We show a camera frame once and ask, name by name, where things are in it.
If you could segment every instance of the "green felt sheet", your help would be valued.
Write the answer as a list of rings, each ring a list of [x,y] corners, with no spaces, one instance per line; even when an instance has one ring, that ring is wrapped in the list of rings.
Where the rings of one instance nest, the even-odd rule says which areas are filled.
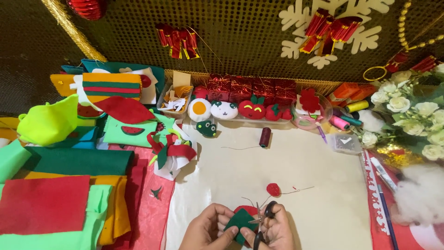
[[[25,147],[32,156],[23,169],[66,175],[125,175],[134,151]]]
[[[30,156],[18,139],[0,148],[0,184],[11,179]]]
[[[248,227],[254,231],[258,227],[258,224],[248,223],[252,220],[254,220],[253,216],[251,216],[245,209],[241,208],[227,223],[224,231],[232,226],[237,226],[239,228],[239,233],[234,237],[234,240],[243,246],[245,243],[245,238],[240,233],[240,229],[242,227]]]
[[[173,128],[174,118],[169,118],[164,115],[155,114],[155,119],[144,121],[137,124],[126,124],[120,122],[111,116],[108,116],[107,123],[105,125],[104,131],[105,137],[103,138],[103,142],[107,143],[117,143],[117,144],[126,144],[126,145],[135,145],[141,147],[151,147],[151,144],[147,140],[147,135],[151,132],[156,131],[157,123],[161,122],[164,125],[164,129],[156,133],[153,136],[153,139],[156,142],[161,142],[164,145],[167,144],[166,135],[170,134],[168,129]],[[142,133],[138,135],[127,135],[122,131],[122,126],[134,127],[145,129]]]
[[[88,194],[82,231],[53,234],[2,234],[0,249],[7,250],[95,250],[108,207],[111,185],[92,185]]]

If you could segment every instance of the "white work surface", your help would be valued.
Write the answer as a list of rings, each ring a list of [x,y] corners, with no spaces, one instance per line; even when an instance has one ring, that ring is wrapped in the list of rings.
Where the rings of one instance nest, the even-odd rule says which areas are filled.
[[[240,127],[219,122],[215,138],[195,129],[183,130],[198,142],[198,162],[184,167],[176,178],[166,229],[166,250],[177,250],[188,224],[215,202],[234,210],[261,205],[269,196],[266,186],[277,183],[284,194],[276,200],[290,214],[290,224],[300,250],[371,250],[369,209],[364,175],[358,156],[333,152],[321,136],[291,123],[268,126],[269,148],[257,146],[262,127]],[[239,250],[233,243],[229,249]]]

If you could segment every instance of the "red ribbon bow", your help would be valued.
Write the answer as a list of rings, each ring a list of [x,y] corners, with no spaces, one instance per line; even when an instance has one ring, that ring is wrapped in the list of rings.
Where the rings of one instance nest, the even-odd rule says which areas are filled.
[[[311,53],[316,45],[322,41],[317,55],[331,55],[335,42],[348,41],[361,22],[362,18],[358,16],[335,19],[329,14],[328,10],[319,8],[305,32],[308,38],[299,47],[299,51]]]
[[[196,53],[196,33],[191,28],[172,28],[167,24],[156,24],[157,35],[163,47],[170,47],[172,58],[182,58],[182,47],[187,59],[199,58]]]

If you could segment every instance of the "watermelon slice applique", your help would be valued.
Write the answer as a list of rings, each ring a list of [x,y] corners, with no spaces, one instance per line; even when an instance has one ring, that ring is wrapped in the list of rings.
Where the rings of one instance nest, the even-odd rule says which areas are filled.
[[[77,104],[77,117],[80,119],[97,119],[104,115],[103,111],[97,111],[92,106]]]
[[[126,135],[140,135],[145,131],[145,129],[128,127],[128,126],[122,126],[121,129],[123,133]]]

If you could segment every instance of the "light green felt sheet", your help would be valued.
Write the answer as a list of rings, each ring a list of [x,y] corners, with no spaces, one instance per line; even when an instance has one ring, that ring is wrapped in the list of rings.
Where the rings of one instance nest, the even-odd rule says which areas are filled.
[[[11,179],[30,156],[31,153],[20,145],[18,139],[0,148],[0,184]]]
[[[89,189],[82,231],[53,234],[2,234],[0,249],[8,250],[95,250],[108,207],[111,185],[92,185]]]
[[[153,139],[156,142],[161,142],[164,145],[167,144],[167,138],[166,135],[170,134],[168,129],[173,128],[174,124],[174,118],[169,118],[164,115],[155,114],[155,119],[144,121],[137,124],[125,124],[123,122],[120,122],[111,116],[108,116],[107,123],[105,125],[104,132],[105,138],[103,139],[104,142],[107,143],[117,143],[117,144],[126,144],[126,145],[135,145],[135,146],[141,146],[141,147],[151,147],[151,144],[147,140],[147,135],[153,131],[156,131],[157,128],[157,122],[161,122],[164,125],[164,129],[160,132],[158,132],[155,136],[153,136]],[[128,126],[128,127],[134,127],[134,128],[141,128],[145,129],[142,133],[138,135],[127,135],[125,134],[121,127],[122,126]]]

